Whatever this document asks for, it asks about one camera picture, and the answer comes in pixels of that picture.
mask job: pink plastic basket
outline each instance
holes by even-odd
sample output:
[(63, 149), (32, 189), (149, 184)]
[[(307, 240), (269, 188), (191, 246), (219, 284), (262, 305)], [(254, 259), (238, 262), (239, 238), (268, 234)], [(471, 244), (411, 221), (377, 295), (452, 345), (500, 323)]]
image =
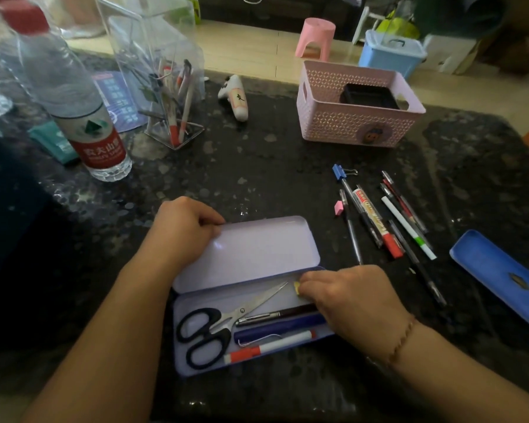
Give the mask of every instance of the pink plastic basket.
[[(345, 84), (388, 87), (407, 110), (340, 104)], [(298, 90), (302, 136), (309, 141), (395, 147), (425, 108), (402, 74), (353, 65), (304, 61)]]

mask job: bracelet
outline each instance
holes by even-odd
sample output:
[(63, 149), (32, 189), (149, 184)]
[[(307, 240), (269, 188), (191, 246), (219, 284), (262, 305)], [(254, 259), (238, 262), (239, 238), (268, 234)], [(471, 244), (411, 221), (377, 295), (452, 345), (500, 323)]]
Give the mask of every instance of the bracelet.
[(386, 361), (386, 366), (388, 366), (388, 367), (398, 357), (398, 353), (402, 349), (403, 345), (406, 343), (406, 341), (407, 341), (407, 339), (409, 337), (409, 334), (411, 333), (411, 330), (413, 329), (415, 323), (417, 322), (417, 319), (415, 319), (414, 315), (410, 315), (410, 316), (411, 316), (411, 319), (409, 320), (409, 324), (408, 324), (408, 326), (406, 328), (406, 332), (404, 332), (404, 334), (402, 335), (402, 338), (400, 338), (400, 341), (398, 342), (398, 344), (396, 345), (396, 347), (394, 348), (394, 350), (392, 351), (390, 356), (388, 356), (388, 360)]

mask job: teal packet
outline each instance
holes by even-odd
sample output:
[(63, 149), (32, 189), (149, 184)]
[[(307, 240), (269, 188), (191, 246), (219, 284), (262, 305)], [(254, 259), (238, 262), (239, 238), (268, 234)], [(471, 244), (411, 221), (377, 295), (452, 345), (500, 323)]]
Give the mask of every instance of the teal packet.
[(39, 142), (49, 154), (66, 165), (78, 159), (78, 154), (55, 122), (47, 122), (28, 130), (30, 138)]

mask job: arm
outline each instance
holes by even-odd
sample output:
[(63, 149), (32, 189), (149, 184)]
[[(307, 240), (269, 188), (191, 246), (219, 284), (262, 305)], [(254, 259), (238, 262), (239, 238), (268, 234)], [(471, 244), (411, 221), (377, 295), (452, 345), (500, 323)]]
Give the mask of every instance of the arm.
[(147, 422), (171, 285), (224, 222), (186, 197), (164, 202), (138, 252), (22, 421)]
[[(300, 294), (313, 299), (335, 332), (383, 362), (411, 316), (380, 267), (303, 275)], [(417, 322), (392, 363), (450, 421), (529, 422), (529, 394)]]

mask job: scissors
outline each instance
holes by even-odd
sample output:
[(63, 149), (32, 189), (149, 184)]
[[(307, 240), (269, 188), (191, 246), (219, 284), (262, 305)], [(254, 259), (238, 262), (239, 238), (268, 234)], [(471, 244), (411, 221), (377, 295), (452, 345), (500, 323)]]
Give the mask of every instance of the scissors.
[[(206, 368), (209, 368), (213, 364), (218, 362), (219, 359), (221, 359), (225, 355), (227, 346), (229, 346), (229, 343), (231, 341), (231, 329), (233, 328), (235, 322), (242, 316), (251, 313), (261, 304), (265, 303), (269, 298), (271, 298), (274, 294), (280, 291), (287, 284), (288, 282), (284, 282), (282, 284), (273, 286), (268, 291), (261, 293), (248, 303), (243, 304), (242, 306), (238, 307), (230, 313), (221, 313), (216, 308), (204, 307), (194, 310), (184, 316), (176, 326), (176, 339), (180, 343), (190, 343), (190, 341), (194, 340), (196, 337), (202, 336), (202, 340), (192, 345), (186, 351), (186, 363), (188, 364), (188, 366), (190, 368), (193, 368), (194, 370), (205, 370)], [(184, 326), (184, 324), (192, 316), (200, 314), (208, 316), (208, 321), (204, 324), (204, 326), (200, 327), (194, 334), (189, 335), (188, 337), (183, 336), (182, 327)], [(208, 343), (211, 343), (214, 340), (218, 340), (221, 343), (221, 350), (219, 351), (218, 355), (213, 358), (210, 362), (207, 362), (205, 364), (197, 364), (195, 362), (192, 362), (192, 354), (197, 349), (203, 347), (204, 345), (207, 345)]]

